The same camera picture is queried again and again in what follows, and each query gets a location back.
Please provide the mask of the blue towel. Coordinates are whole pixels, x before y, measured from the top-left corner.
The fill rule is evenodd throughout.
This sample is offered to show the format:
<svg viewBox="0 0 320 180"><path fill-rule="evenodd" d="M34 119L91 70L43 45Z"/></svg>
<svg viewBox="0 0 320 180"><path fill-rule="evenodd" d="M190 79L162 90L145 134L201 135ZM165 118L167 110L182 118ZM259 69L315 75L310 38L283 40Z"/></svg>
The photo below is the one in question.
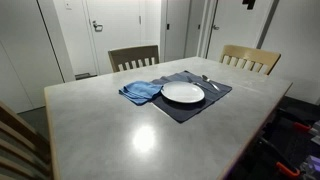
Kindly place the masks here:
<svg viewBox="0 0 320 180"><path fill-rule="evenodd" d="M126 97L135 105L143 105L156 97L162 89L162 85L146 81L129 83L119 90L119 94Z"/></svg>

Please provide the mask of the white round plate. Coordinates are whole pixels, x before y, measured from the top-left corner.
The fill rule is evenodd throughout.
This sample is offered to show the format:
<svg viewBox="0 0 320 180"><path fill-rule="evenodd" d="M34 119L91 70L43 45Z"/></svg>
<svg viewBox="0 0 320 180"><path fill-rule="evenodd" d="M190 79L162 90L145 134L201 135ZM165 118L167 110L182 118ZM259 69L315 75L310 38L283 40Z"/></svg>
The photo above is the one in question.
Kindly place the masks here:
<svg viewBox="0 0 320 180"><path fill-rule="evenodd" d="M178 103L196 103L204 99L204 91L191 83L172 81L165 83L161 93L169 100Z"/></svg>

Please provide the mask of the silver knife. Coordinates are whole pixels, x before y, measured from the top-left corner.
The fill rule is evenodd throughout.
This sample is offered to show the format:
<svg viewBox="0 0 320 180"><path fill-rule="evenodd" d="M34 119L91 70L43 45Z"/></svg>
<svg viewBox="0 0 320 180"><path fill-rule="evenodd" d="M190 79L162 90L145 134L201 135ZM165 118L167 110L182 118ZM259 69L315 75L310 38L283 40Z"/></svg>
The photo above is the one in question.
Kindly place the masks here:
<svg viewBox="0 0 320 180"><path fill-rule="evenodd" d="M200 84L200 83L198 83L198 82L193 81L189 76L187 76L187 79L188 79L189 83L191 83L191 84L193 84L193 85L197 85L197 86L202 87L202 88L204 88L204 89L206 89L206 90L208 90L208 91L210 91L210 92L212 92L212 93L216 93L215 91L213 91L213 90L205 87L204 85L202 85L202 84Z"/></svg>

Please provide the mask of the silver spoon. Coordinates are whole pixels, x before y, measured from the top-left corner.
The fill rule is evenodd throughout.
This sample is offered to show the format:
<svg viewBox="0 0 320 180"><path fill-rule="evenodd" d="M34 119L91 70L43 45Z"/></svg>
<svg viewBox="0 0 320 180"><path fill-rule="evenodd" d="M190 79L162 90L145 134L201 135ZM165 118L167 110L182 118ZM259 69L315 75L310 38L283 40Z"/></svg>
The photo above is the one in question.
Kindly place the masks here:
<svg viewBox="0 0 320 180"><path fill-rule="evenodd" d="M221 91L220 88L219 88L216 84L214 84L214 83L211 81L211 79L209 79L206 75L201 75L201 77L202 77L203 81L209 83L209 84L210 84L211 86L213 86L217 91L219 91L219 92Z"/></svg>

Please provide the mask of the dark brown wooden chair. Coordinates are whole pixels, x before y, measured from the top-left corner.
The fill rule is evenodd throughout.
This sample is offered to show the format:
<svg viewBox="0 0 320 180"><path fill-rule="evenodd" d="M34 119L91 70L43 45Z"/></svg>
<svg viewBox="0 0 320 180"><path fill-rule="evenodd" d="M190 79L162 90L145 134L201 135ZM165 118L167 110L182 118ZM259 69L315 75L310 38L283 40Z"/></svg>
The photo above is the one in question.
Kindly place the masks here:
<svg viewBox="0 0 320 180"><path fill-rule="evenodd" d="M157 45L109 50L108 55L114 72L120 71L119 66L122 66L124 70L128 70L133 68L133 64L136 64L136 67L140 68L145 67L146 62L149 62L150 65L159 63Z"/></svg>

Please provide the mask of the white door right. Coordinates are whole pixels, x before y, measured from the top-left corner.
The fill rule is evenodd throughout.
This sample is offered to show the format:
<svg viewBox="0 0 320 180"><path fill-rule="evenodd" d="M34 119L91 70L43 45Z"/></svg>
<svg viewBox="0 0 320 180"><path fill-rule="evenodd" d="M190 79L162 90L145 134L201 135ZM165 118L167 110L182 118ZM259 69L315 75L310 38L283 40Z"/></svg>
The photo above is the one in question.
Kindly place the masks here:
<svg viewBox="0 0 320 180"><path fill-rule="evenodd" d="M271 0L255 0L253 8L243 0L218 0L207 58L218 61L225 45L255 48Z"/></svg>

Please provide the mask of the light wooden chair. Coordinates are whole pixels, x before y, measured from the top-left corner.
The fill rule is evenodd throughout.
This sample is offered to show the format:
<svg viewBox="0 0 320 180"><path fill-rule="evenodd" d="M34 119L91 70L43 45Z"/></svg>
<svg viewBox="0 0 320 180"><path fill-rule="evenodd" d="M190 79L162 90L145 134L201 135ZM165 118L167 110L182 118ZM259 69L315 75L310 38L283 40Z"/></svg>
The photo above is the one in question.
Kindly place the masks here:
<svg viewBox="0 0 320 180"><path fill-rule="evenodd" d="M281 54L277 52L237 45L225 45L219 62L229 65L233 61L234 67L257 73L261 73L262 68L265 67L264 74L269 75L280 58Z"/></svg>

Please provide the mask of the white wall switch plate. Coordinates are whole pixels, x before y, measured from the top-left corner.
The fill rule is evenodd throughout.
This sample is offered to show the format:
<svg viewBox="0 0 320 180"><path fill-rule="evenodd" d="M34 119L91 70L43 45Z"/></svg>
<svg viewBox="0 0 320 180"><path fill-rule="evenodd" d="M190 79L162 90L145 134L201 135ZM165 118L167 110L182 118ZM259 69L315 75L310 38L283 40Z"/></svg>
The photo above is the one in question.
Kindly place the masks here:
<svg viewBox="0 0 320 180"><path fill-rule="evenodd" d="M71 1L70 0L64 0L65 8L67 10L72 10Z"/></svg>

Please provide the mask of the orange handled clamp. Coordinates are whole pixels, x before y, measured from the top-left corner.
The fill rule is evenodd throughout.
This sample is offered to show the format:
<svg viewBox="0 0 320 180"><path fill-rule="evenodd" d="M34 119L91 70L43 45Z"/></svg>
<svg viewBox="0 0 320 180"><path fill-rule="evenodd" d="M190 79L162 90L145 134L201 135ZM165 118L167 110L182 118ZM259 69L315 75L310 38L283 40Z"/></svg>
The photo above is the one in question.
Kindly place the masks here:
<svg viewBox="0 0 320 180"><path fill-rule="evenodd" d="M310 126L310 125L307 126L307 125L303 125L303 124L298 123L298 122L293 123L293 126L297 130L302 131L302 132L309 132L311 130L311 128L312 128L312 126Z"/></svg>
<svg viewBox="0 0 320 180"><path fill-rule="evenodd" d="M276 167L287 177L290 178L297 178L300 175L300 171L298 169L295 170L290 170L289 168L287 168L284 164L282 164L281 162L277 162L276 163Z"/></svg>

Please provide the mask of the orange handled clamp upper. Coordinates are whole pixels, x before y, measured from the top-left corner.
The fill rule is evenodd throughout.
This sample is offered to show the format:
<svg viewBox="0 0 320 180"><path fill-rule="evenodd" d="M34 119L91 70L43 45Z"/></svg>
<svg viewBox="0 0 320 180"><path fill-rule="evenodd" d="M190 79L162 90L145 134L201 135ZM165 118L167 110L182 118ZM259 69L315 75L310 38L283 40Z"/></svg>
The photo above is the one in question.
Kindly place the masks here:
<svg viewBox="0 0 320 180"><path fill-rule="evenodd" d="M303 125L303 124L298 123L298 122L293 123L293 126L297 130L302 131L302 132L309 132L311 130L311 128L312 128L312 126L310 126L310 125L307 126L307 125Z"/></svg>

